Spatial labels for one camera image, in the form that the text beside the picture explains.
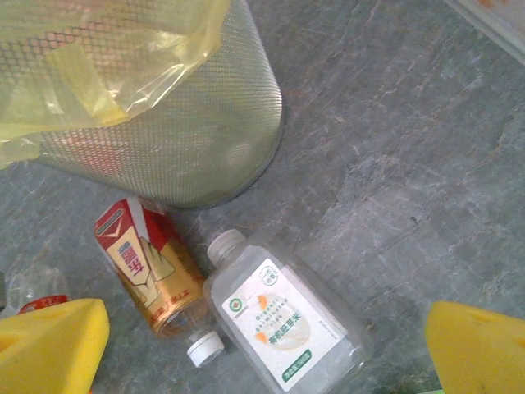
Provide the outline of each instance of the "yellow plastic bag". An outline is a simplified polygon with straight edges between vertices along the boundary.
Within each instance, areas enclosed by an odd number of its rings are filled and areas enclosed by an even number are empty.
[[[0,15],[0,167],[39,134],[153,107],[220,45],[230,0],[25,0]]]

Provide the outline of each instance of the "yellow foam block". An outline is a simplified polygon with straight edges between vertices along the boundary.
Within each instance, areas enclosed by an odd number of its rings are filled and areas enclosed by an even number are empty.
[[[446,394],[525,393],[525,320],[439,301],[426,337]]]
[[[87,393],[108,336],[101,300],[75,300],[0,320],[0,392]]]

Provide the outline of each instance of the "mesh trash can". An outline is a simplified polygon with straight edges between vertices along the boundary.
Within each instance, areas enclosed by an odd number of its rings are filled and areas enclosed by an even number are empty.
[[[117,126],[42,134],[38,161],[176,207],[219,204],[263,172],[281,92],[244,0],[220,49],[154,108]]]

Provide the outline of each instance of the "white bottle cap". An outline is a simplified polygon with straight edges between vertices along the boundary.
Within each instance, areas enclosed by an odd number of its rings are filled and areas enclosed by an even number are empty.
[[[194,365],[199,368],[215,358],[224,350],[221,338],[211,331],[196,341],[189,349],[188,356]]]
[[[235,245],[246,240],[246,237],[243,236],[240,231],[237,230],[228,230],[224,231],[219,235],[208,247],[208,258],[212,260],[212,264],[217,266],[219,260],[225,253],[228,253],[231,248]]]

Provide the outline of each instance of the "white label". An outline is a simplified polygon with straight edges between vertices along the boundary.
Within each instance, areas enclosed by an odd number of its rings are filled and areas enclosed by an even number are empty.
[[[222,304],[281,388],[289,391],[344,336],[313,294],[266,259]]]

